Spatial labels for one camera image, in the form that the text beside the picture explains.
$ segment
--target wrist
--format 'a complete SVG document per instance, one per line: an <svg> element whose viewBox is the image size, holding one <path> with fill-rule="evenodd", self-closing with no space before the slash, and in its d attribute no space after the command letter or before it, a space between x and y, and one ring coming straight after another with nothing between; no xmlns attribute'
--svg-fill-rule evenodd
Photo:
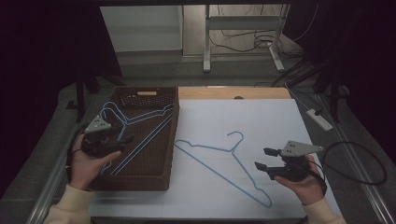
<svg viewBox="0 0 396 224"><path fill-rule="evenodd" d="M323 195L298 196L303 205L308 206L323 199Z"/></svg>
<svg viewBox="0 0 396 224"><path fill-rule="evenodd" d="M86 190L88 188L89 184L85 183L84 181L72 180L70 182L69 186L74 188L74 189Z"/></svg>

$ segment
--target wall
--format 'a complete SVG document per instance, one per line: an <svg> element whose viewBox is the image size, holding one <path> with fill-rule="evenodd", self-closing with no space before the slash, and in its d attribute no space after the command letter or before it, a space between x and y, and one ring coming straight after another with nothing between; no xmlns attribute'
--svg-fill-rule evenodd
<svg viewBox="0 0 396 224"><path fill-rule="evenodd" d="M101 7L114 50L182 49L182 7Z"/></svg>

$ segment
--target black cable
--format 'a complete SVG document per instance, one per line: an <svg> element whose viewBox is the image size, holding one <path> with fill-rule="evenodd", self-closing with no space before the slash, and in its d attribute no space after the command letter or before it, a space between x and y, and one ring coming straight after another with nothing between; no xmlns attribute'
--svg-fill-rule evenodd
<svg viewBox="0 0 396 224"><path fill-rule="evenodd" d="M357 178L348 176L348 175L342 173L341 171L335 169L334 167L330 166L330 164L328 164L328 163L326 162L326 156L328 155L328 153L329 153L335 146L340 145L340 144L350 144L350 145L354 145L354 146L356 146L356 147L360 147L360 148L362 148L363 150L365 150L367 153L369 153L371 156L373 156L373 158L374 158L374 159L377 161L377 163L381 166L382 172L383 172L383 174L384 174L383 179L380 180L380 181L377 181L377 182L363 181L363 180L359 180L359 179L357 179ZM388 173L387 173L387 170L385 169L385 166L384 166L384 164L382 164L382 162L380 161L380 159L379 159L373 152L371 152L367 147L364 147L364 146L362 146L362 145L360 145L360 144L357 144L357 143L354 143L354 142L341 141L341 142L336 142L336 143L330 145L329 147L327 147L327 149L325 150L325 152L324 152L324 154L323 154L322 163L323 163L324 165L326 165L327 167L329 167L330 169L332 169L333 171L335 171L337 174L343 176L344 178L349 179L349 180L352 180L352 181L355 181L355 182L358 182L358 183L361 183L361 184L366 184L366 185L382 185L382 184L384 184L384 183L388 180Z"/></svg>
<svg viewBox="0 0 396 224"><path fill-rule="evenodd" d="M273 81L273 83L271 84L271 87L276 87L276 83L277 83L280 79L282 79L282 78L288 76L291 72L295 71L296 69L298 69L299 67L301 67L303 64L305 64L305 63L307 63L307 62L308 62L308 60L307 60L305 57L303 57L299 62L297 62L297 64L295 64L293 67L291 67L291 68L288 69L286 72L284 72L281 76L279 76L277 79L275 79L275 80Z"/></svg>
<svg viewBox="0 0 396 224"><path fill-rule="evenodd" d="M216 46L216 47L226 48L226 49L234 50L234 51L237 51L237 52L249 52L249 51L252 51L252 50L258 48L258 46L256 46L256 47L253 47L252 49L233 49L233 48L230 48L230 47L228 47L228 46L215 44L210 36L209 36L209 40L210 40L210 42L212 42L212 44L213 44L214 46Z"/></svg>
<svg viewBox="0 0 396 224"><path fill-rule="evenodd" d="M319 114L323 111L323 106L322 106L320 103L318 103L316 100L314 100L314 98L312 98L311 96L309 96L309 95L306 94L305 92L302 92L302 91L299 91L299 90L296 90L296 89L294 89L294 90L297 91L297 92L299 92L300 94L306 96L307 98L309 98L312 102L314 102L314 103L319 107L318 110L315 110L315 111L316 111L316 112L315 112L315 115L316 115L316 116L319 115Z"/></svg>

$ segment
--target sleeve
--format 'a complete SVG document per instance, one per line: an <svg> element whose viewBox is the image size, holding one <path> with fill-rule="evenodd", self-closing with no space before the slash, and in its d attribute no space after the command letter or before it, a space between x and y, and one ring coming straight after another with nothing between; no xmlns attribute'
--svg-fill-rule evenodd
<svg viewBox="0 0 396 224"><path fill-rule="evenodd" d="M307 206L303 205L303 209L308 216L309 224L346 224L346 221L337 216L329 204L326 198Z"/></svg>
<svg viewBox="0 0 396 224"><path fill-rule="evenodd" d="M66 185L62 199L49 209L49 214L44 223L89 224L91 217L88 214L88 206L92 197L92 191L74 189Z"/></svg>

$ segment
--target power strip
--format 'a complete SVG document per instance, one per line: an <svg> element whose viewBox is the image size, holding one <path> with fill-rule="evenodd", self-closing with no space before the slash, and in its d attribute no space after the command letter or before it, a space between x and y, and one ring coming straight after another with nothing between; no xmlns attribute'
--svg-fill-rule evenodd
<svg viewBox="0 0 396 224"><path fill-rule="evenodd" d="M306 111L306 114L312 120L314 120L317 123L317 125L319 125L325 132L331 130L332 125L326 119L324 119L321 115L315 115L315 112L316 111L314 109L310 109L310 110Z"/></svg>

